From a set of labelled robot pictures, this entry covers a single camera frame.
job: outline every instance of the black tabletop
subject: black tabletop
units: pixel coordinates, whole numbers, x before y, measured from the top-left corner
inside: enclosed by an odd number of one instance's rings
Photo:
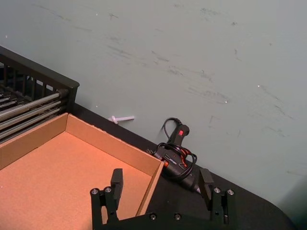
[[[73,115],[107,133],[122,139],[144,151],[154,150],[156,145],[107,119],[75,104]],[[222,190],[231,188],[236,193],[238,229],[240,230],[295,230],[290,219],[275,205],[259,196],[212,173],[215,185]],[[209,211],[202,197],[160,177],[147,212],[178,212],[209,219]]]

